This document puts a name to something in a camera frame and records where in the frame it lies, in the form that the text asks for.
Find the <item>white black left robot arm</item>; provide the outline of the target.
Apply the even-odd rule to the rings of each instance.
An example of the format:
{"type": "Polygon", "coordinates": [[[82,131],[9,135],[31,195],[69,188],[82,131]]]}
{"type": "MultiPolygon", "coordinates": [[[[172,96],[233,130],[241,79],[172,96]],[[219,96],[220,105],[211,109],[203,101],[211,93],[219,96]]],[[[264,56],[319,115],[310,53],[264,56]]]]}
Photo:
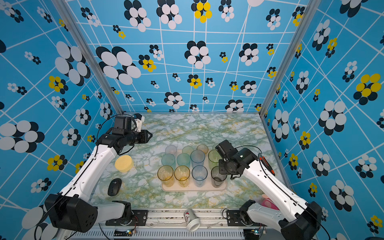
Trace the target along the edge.
{"type": "Polygon", "coordinates": [[[97,207],[89,204],[89,200],[102,173],[125,146],[146,144],[152,138],[149,131],[142,129],[144,120],[141,114],[115,115],[114,126],[99,137],[85,165],[58,194],[50,194],[45,200],[47,217],[53,227],[85,233],[100,222],[113,219],[124,224],[131,222],[130,203],[117,201],[97,207]]]}

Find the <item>light blue short glass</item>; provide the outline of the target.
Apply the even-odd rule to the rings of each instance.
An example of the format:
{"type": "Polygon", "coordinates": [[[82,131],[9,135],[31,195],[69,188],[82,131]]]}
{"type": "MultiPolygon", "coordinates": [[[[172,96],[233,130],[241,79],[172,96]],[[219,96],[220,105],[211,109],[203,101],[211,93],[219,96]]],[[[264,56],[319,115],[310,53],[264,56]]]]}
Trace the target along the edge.
{"type": "Polygon", "coordinates": [[[191,163],[193,168],[196,166],[203,166],[205,162],[206,155],[201,150],[194,150],[191,152],[191,163]]]}

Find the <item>tall blue glass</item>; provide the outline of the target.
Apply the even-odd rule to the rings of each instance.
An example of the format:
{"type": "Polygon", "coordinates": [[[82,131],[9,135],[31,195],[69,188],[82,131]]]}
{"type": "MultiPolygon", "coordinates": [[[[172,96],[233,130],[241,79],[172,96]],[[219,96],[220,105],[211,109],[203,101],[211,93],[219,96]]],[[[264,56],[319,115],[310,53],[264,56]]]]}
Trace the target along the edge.
{"type": "Polygon", "coordinates": [[[202,165],[195,166],[192,170],[192,177],[197,187],[202,187],[208,177],[208,170],[202,165]]]}

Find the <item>light green textured glass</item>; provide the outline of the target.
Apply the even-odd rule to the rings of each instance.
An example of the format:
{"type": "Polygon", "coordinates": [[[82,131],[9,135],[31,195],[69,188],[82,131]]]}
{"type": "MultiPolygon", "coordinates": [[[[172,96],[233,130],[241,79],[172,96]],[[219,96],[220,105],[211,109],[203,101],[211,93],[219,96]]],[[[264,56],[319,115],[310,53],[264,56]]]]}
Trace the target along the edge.
{"type": "Polygon", "coordinates": [[[182,153],[190,155],[195,149],[191,146],[185,146],[182,149],[182,153]]]}

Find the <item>short amber glass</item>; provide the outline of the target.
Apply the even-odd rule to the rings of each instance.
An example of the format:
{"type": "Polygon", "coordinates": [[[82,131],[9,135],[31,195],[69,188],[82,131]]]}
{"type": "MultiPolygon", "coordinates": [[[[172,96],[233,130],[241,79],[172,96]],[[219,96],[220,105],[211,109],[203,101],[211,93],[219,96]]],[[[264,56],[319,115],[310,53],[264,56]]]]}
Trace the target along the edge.
{"type": "Polygon", "coordinates": [[[209,148],[207,145],[200,144],[197,146],[197,150],[202,151],[204,154],[207,154],[209,152],[209,148]]]}

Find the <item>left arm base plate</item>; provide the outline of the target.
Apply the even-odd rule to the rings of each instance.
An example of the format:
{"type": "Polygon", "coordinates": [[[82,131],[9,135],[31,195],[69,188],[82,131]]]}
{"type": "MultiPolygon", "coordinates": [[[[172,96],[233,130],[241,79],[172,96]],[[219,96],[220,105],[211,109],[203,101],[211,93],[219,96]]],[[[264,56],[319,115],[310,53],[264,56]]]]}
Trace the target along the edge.
{"type": "Polygon", "coordinates": [[[127,216],[106,221],[106,226],[145,226],[148,210],[133,210],[127,216]]]}

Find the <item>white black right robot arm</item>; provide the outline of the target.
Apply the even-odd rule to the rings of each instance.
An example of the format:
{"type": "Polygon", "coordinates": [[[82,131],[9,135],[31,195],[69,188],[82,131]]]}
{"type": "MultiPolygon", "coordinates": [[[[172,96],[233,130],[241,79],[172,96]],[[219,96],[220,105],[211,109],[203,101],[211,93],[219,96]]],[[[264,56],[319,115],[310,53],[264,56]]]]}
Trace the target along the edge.
{"type": "Polygon", "coordinates": [[[246,225],[261,224],[279,231],[286,240],[311,240],[322,227],[322,208],[308,203],[275,177],[262,153],[255,154],[248,146],[233,147],[224,140],[215,149],[220,155],[219,173],[231,179],[246,177],[256,184],[277,206],[271,209],[249,200],[240,208],[246,225]]]}

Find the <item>clear textured glass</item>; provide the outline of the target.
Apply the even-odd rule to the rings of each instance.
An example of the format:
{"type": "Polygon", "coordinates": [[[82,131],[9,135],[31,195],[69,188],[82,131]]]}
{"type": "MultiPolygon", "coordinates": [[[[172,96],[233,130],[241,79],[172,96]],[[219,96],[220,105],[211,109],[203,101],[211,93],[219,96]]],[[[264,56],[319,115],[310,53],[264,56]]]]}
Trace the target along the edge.
{"type": "Polygon", "coordinates": [[[172,155],[175,155],[177,153],[178,149],[176,146],[174,145],[169,145],[166,147],[165,149],[165,153],[166,154],[172,154],[172,155]]]}

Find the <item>tall grey glass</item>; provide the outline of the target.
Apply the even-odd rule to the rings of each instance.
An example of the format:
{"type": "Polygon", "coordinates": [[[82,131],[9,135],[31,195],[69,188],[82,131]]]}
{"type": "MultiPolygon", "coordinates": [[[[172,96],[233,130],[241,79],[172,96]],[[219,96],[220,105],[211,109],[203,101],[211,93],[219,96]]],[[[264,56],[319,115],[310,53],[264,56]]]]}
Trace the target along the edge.
{"type": "Polygon", "coordinates": [[[212,185],[215,188],[219,188],[227,179],[227,175],[220,173],[219,166],[215,166],[211,170],[212,185]]]}

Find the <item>tall olive yellow glass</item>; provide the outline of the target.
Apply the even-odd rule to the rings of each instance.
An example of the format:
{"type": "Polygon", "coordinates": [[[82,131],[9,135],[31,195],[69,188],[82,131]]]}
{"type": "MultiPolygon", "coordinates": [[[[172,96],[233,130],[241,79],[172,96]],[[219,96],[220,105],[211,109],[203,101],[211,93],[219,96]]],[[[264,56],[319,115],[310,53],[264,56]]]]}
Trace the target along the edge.
{"type": "Polygon", "coordinates": [[[175,178],[182,188],[186,188],[190,183],[191,171],[187,166],[178,166],[174,172],[175,178]]]}

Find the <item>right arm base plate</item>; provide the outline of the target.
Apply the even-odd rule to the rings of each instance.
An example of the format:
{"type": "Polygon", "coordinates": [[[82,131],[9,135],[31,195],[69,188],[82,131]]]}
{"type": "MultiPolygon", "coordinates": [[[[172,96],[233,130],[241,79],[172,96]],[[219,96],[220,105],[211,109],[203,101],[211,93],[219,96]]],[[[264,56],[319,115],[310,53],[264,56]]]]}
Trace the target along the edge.
{"type": "Polygon", "coordinates": [[[253,222],[240,210],[223,210],[222,215],[230,227],[263,227],[263,224],[253,222]]]}

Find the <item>teal textured glass front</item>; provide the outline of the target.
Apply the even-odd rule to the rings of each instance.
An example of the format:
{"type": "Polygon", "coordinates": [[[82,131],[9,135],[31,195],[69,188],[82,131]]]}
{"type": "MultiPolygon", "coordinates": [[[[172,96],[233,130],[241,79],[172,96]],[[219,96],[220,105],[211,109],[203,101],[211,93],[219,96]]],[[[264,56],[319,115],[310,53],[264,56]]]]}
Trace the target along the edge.
{"type": "Polygon", "coordinates": [[[161,163],[163,166],[171,166],[173,169],[176,168],[176,158],[173,154],[165,154],[162,156],[161,163]]]}

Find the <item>green clear glass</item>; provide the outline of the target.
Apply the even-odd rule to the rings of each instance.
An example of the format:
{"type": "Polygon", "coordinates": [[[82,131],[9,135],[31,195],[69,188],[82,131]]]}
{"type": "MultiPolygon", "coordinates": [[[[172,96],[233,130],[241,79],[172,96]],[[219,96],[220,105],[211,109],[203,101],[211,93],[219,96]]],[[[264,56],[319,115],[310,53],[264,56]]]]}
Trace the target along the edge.
{"type": "Polygon", "coordinates": [[[211,150],[208,153],[208,158],[209,158],[209,167],[210,169],[213,169],[214,167],[219,165],[219,160],[221,159],[221,156],[217,150],[211,150]]]}

